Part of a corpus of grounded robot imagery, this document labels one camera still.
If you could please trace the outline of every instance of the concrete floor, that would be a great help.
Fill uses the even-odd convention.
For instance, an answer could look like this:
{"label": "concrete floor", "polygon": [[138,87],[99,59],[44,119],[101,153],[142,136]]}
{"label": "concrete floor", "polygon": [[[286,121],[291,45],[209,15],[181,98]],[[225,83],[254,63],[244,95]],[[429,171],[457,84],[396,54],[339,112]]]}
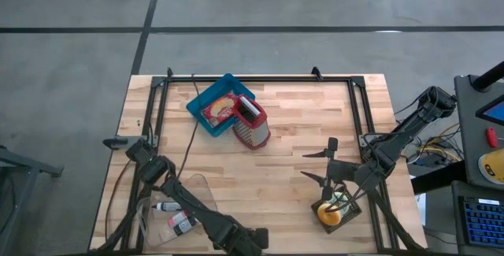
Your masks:
{"label": "concrete floor", "polygon": [[[141,27],[149,0],[2,0],[4,27]],[[504,24],[502,0],[159,0],[153,26]],[[502,60],[501,32],[150,35],[141,74],[385,73],[395,109],[431,85]],[[19,255],[87,249],[139,34],[0,34],[0,144],[52,165],[24,217]],[[434,135],[455,115],[430,127]],[[449,198],[446,192],[433,200]],[[453,233],[450,208],[432,229]],[[431,247],[440,243],[429,238]]]}

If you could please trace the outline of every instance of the blue plastic basket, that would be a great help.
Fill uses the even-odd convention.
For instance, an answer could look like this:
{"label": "blue plastic basket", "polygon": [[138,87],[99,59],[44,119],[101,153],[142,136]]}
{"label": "blue plastic basket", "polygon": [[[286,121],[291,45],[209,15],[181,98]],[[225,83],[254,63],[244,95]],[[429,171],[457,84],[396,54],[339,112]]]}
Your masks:
{"label": "blue plastic basket", "polygon": [[224,130],[229,128],[229,126],[233,125],[236,122],[236,117],[230,117],[218,126],[212,127],[212,125],[210,125],[210,123],[208,123],[208,121],[203,117],[201,111],[210,103],[215,102],[221,96],[226,95],[229,91],[232,91],[235,95],[244,94],[249,98],[255,99],[255,95],[252,94],[249,89],[247,89],[233,75],[228,73],[213,83],[213,85],[199,94],[198,97],[193,99],[186,106],[186,109],[199,121],[199,123],[203,125],[203,127],[205,127],[206,131],[214,137],[219,136]]}

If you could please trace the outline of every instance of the butcher block tabletop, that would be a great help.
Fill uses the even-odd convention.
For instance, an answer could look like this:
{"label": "butcher block tabletop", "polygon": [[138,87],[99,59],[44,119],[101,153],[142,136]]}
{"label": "butcher block tabletop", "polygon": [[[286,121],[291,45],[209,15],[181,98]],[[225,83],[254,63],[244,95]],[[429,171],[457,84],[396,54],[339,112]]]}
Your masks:
{"label": "butcher block tabletop", "polygon": [[[384,75],[362,76],[365,78],[376,132],[391,131],[395,127],[395,117]],[[141,135],[151,78],[152,76],[132,76],[118,135]],[[339,160],[361,162],[347,84],[244,84],[255,94],[256,101],[268,115],[271,137],[267,145],[258,150],[250,150],[237,140],[230,128],[222,135],[212,137],[203,127],[198,127],[180,177],[182,184],[194,174],[203,175],[220,212],[232,215],[245,227],[267,228],[269,248],[265,253],[376,252],[367,198],[358,200],[362,209],[359,216],[328,235],[310,209],[310,205],[320,199],[321,189],[316,182],[300,173],[307,171],[324,176],[327,160],[304,158],[303,155],[323,150],[329,137],[339,140],[336,153]],[[202,92],[211,83],[197,85]],[[361,96],[358,88],[355,91],[362,127],[366,132]],[[169,84],[159,154],[175,162],[177,169],[182,163],[195,126],[195,119],[185,108],[195,96],[196,91],[191,82]],[[155,125],[159,99],[158,94],[154,103],[152,125]],[[105,242],[106,208],[113,186],[126,163],[128,158],[124,150],[115,150],[109,163],[90,249]],[[135,165],[131,162],[118,185],[110,206],[109,234],[126,213],[134,171]],[[420,214],[404,160],[398,161],[386,182],[395,216],[406,231],[426,247]],[[347,185],[353,194],[357,186],[350,182]],[[386,223],[381,213],[380,226],[385,246],[389,247]],[[132,247],[135,245],[137,231],[138,222],[135,222],[130,242]],[[159,247],[145,243],[143,252],[222,253],[213,249],[201,226]]]}

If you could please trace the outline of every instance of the small black stand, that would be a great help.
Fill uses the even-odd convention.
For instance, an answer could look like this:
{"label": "small black stand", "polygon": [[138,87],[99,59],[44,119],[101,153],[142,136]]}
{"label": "small black stand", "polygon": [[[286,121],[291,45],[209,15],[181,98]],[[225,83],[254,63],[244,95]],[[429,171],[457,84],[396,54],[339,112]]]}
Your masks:
{"label": "small black stand", "polygon": [[[350,192],[348,190],[346,190],[346,189],[345,189],[345,191],[343,191],[342,187],[339,188],[339,190],[336,189],[336,191],[342,192],[346,196],[347,200],[350,200],[352,198],[352,195],[350,194]],[[346,224],[347,222],[351,221],[356,216],[358,216],[359,214],[362,213],[362,210],[359,207],[359,205],[356,202],[352,202],[350,205],[348,205],[349,209],[345,213],[345,215],[343,216],[343,218],[341,219],[341,221],[339,222],[339,224],[337,224],[337,225],[327,225],[327,224],[325,224],[325,223],[323,223],[321,221],[321,219],[318,217],[318,214],[317,214],[318,207],[321,206],[323,202],[324,202],[324,200],[318,200],[315,203],[313,203],[311,207],[312,207],[312,211],[315,213],[315,217],[318,219],[319,223],[321,223],[321,225],[324,228],[325,232],[327,232],[328,234],[333,233],[336,229],[342,227],[344,224]]]}

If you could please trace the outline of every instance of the red box grater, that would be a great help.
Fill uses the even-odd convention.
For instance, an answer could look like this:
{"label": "red box grater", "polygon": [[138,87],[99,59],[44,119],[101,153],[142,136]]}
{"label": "red box grater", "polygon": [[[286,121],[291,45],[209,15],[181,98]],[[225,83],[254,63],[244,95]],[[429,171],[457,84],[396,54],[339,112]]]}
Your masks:
{"label": "red box grater", "polygon": [[252,150],[264,147],[271,135],[266,112],[253,99],[240,95],[233,107],[238,120],[233,125],[233,132],[245,146]]}

